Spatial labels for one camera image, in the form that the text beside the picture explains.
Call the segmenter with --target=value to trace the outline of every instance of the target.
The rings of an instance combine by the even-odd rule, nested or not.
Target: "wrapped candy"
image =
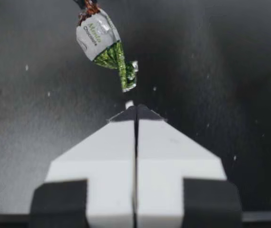
[[[118,69],[123,92],[136,86],[137,61],[126,62],[120,36],[110,17],[96,1],[75,0],[83,10],[79,14],[77,42],[94,63]]]

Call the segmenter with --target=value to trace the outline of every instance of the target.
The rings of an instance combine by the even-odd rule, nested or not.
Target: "dark background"
[[[0,0],[0,214],[28,213],[50,161],[128,97],[220,156],[243,210],[271,210],[271,0],[99,3],[139,62],[129,95],[76,43],[72,0]]]

